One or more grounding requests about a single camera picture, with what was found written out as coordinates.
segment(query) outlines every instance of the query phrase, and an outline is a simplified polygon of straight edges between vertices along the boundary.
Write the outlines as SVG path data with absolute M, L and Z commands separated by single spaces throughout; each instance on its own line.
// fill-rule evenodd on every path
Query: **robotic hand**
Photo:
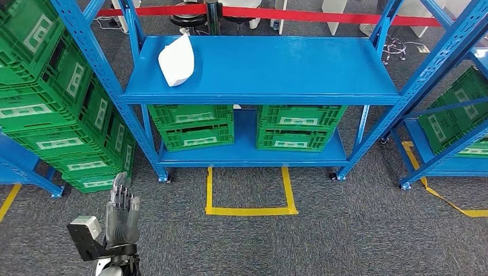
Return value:
M 140 199 L 129 192 L 130 183 L 126 172 L 113 181 L 103 245 L 95 240 L 102 232 L 96 217 L 79 216 L 67 226 L 81 258 L 98 260 L 96 276 L 141 276 L 136 245 Z

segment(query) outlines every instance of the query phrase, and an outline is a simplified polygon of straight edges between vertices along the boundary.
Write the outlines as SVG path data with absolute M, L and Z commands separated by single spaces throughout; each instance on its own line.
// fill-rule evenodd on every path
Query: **blue shelving unit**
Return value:
M 429 88 L 432 76 L 442 68 L 452 66 L 451 60 L 465 55 L 464 45 L 469 43 L 473 33 L 479 32 L 477 23 L 484 22 L 487 12 L 483 9 L 485 1 L 473 0 L 464 17 L 456 22 L 457 26 L 446 33 L 401 91 L 394 87 L 380 57 L 388 28 L 402 0 L 389 1 L 371 39 L 192 36 L 195 71 L 181 86 L 168 87 L 159 69 L 157 55 L 175 37 L 146 37 L 132 2 L 119 0 L 128 23 L 134 61 L 129 84 L 123 89 L 90 29 L 104 0 L 91 0 L 84 11 L 74 0 L 51 2 L 160 181 L 167 180 L 167 167 L 206 166 L 331 166 L 339 167 L 337 179 L 344 180 L 373 143 L 391 128 L 397 116 Z M 207 17 L 215 19 L 217 9 L 212 9 L 210 4 L 208 7 Z M 254 51 L 256 48 L 266 49 L 265 54 Z M 282 68 L 283 73 L 273 74 L 270 78 L 271 68 Z M 349 156 L 345 154 L 337 132 L 323 153 L 257 151 L 255 113 L 252 111 L 236 111 L 233 145 L 181 152 L 167 152 L 161 145 L 157 152 L 147 104 L 358 105 L 363 106 L 363 115 Z M 134 105 L 141 107 L 143 124 L 134 113 Z M 370 105 L 389 108 L 364 136 Z
M 35 172 L 39 161 L 37 155 L 0 132 L 0 185 L 35 185 L 53 198 L 61 197 L 64 187 L 51 182 L 56 171 L 50 168 L 45 177 L 40 176 Z
M 457 55 L 457 57 L 455 59 L 445 57 L 447 60 L 446 63 L 455 66 L 463 59 L 471 59 L 480 72 L 482 72 L 485 76 L 488 76 L 488 48 L 473 48 L 473 46 L 484 37 L 488 30 L 488 18 L 486 17 L 486 11 L 488 10 L 487 1 L 471 1 L 471 3 L 466 7 L 465 11 L 455 22 L 444 13 L 444 11 L 435 3 L 435 1 L 421 1 L 447 30 L 447 34 L 451 33 L 451 37 L 454 39 L 462 37 L 465 38 L 461 44 L 462 47 L 460 47 L 460 53 Z M 445 45 L 447 48 L 444 49 L 449 51 L 449 47 L 454 45 L 454 41 L 445 41 Z M 451 69 L 451 67 L 442 66 L 436 72 L 432 72 L 432 78 L 428 88 L 433 88 L 449 71 L 449 69 Z M 442 110 L 459 108 L 461 106 L 479 104 L 482 102 L 488 104 L 488 98 L 457 103 L 455 105 L 430 109 L 424 112 L 413 112 L 414 108 L 420 103 L 420 101 L 430 93 L 430 89 L 425 90 L 423 93 L 418 93 L 417 96 L 407 105 L 407 108 L 392 122 L 389 131 L 383 135 L 383 137 L 386 137 L 387 135 L 392 134 L 409 171 L 408 176 L 401 179 L 400 187 L 402 189 L 409 190 L 411 189 L 411 184 L 413 182 L 426 176 L 488 176 L 488 158 L 463 158 L 456 156 L 456 154 L 461 150 L 488 134 L 488 121 L 485 121 L 483 124 L 473 129 L 463 138 L 439 154 L 434 154 L 432 152 L 425 132 L 418 123 L 418 116 L 422 114 L 434 113 Z M 400 127 L 406 128 L 407 133 L 413 142 L 414 148 L 420 156 L 422 164 L 418 169 L 412 167 L 409 157 L 407 156 L 407 153 L 401 143 L 401 139 L 398 135 L 398 129 Z

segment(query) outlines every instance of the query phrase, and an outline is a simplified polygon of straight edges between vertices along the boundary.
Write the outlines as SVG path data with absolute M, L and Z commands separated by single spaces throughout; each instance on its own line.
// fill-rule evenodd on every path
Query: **shelf foot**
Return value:
M 174 175 L 168 175 L 167 177 L 159 177 L 158 181 L 160 183 L 173 183 L 174 182 Z
M 338 176 L 335 172 L 331 172 L 329 174 L 329 179 L 333 180 L 333 181 L 343 181 L 343 180 L 346 180 L 346 177 L 341 177 L 341 176 Z
M 405 191 L 410 190 L 411 189 L 410 182 L 406 182 L 406 183 L 400 184 L 400 189 L 405 190 Z
M 60 186 L 60 188 L 61 191 L 52 193 L 51 198 L 61 198 L 62 196 L 69 196 L 69 194 L 71 193 L 71 185 L 67 185 L 67 186 L 63 185 Z

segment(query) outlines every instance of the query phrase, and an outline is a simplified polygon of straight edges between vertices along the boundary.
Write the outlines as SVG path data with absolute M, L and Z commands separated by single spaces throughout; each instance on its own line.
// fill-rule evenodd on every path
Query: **green plastic crate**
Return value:
M 86 175 L 112 173 L 121 171 L 121 160 L 113 160 L 107 155 L 98 152 L 75 156 L 73 158 L 53 158 L 46 162 L 59 172 L 67 174 L 70 178 L 79 178 Z
M 121 166 L 122 170 L 127 173 L 132 173 L 134 166 L 134 155 L 136 152 L 136 141 L 130 131 L 125 135 L 125 142 L 122 151 Z
M 459 102 L 488 97 L 488 80 L 478 70 L 471 67 L 457 79 L 430 108 L 438 108 Z M 464 106 L 447 110 L 463 132 L 468 132 L 488 119 L 488 104 Z
M 108 118 L 104 122 L 104 133 L 108 131 Z M 74 125 L 38 129 L 35 132 L 8 133 L 12 139 L 34 152 L 46 162 L 52 158 L 73 158 L 98 152 L 116 160 L 120 153 L 108 147 L 106 135 L 97 135 L 92 127 L 78 122 Z
M 0 89 L 3 132 L 74 124 L 92 78 L 96 76 L 74 41 L 61 40 L 36 84 Z
M 443 151 L 464 135 L 455 119 L 446 111 L 420 116 L 418 122 L 424 129 L 430 148 L 435 154 Z
M 135 140 L 131 133 L 126 134 L 122 157 L 118 160 L 112 160 L 106 156 L 101 155 L 89 155 L 88 157 L 67 159 L 67 160 L 55 160 L 52 164 L 52 160 L 48 163 L 53 167 L 58 168 L 67 179 L 78 179 L 96 177 L 98 175 L 119 173 L 126 171 L 132 172 L 132 166 L 134 165 L 134 153 L 135 153 Z
M 332 130 L 346 109 L 346 105 L 263 105 L 258 107 L 258 126 L 261 129 Z
M 107 133 L 105 127 L 109 124 L 110 115 L 117 111 L 97 76 L 93 74 L 91 79 L 78 120 L 92 133 L 103 136 Z
M 168 151 L 213 147 L 234 143 L 234 123 L 160 131 Z
M 259 129 L 256 145 L 259 150 L 321 152 L 332 137 L 330 131 L 289 131 Z
M 194 128 L 232 122 L 232 105 L 148 105 L 149 113 L 160 131 Z
M 11 0 L 0 9 L 0 87 L 37 79 L 64 25 L 49 0 Z
M 119 172 L 110 172 L 92 177 L 69 178 L 63 174 L 62 179 L 82 193 L 110 190 L 113 180 Z
M 456 154 L 456 156 L 470 158 L 488 158 L 488 148 L 467 147 L 460 153 Z
M 119 115 L 117 109 L 114 108 L 110 113 L 105 146 L 121 156 L 124 139 L 127 137 L 127 133 L 130 133 L 130 131 L 127 129 L 125 122 Z

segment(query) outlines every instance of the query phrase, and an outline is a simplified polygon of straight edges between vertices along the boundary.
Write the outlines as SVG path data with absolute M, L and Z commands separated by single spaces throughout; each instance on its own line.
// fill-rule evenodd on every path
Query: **metal pole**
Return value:
M 220 35 L 220 21 L 219 21 L 219 1 L 205 0 L 207 4 L 207 24 L 208 33 L 211 36 Z

